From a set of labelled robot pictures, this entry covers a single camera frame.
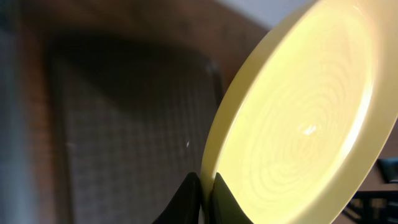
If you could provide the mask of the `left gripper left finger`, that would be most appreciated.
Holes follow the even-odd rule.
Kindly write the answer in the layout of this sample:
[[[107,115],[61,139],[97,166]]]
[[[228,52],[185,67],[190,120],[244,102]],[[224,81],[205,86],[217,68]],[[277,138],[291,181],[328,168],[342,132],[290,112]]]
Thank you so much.
[[[198,224],[201,200],[200,179],[190,172],[153,224]]]

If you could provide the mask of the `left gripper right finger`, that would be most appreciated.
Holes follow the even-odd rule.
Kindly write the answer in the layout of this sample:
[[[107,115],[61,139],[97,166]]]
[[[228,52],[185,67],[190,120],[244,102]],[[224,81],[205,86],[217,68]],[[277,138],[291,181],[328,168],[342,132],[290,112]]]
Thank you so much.
[[[234,198],[222,176],[217,173],[208,206],[209,224],[252,224]]]

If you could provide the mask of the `yellow plate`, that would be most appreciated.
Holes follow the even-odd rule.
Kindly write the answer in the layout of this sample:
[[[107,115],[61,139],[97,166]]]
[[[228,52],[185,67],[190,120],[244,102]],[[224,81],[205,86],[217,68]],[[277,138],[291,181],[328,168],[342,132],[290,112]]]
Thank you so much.
[[[208,135],[205,203],[220,175],[254,223],[331,223],[397,120],[397,1],[304,4],[258,43]]]

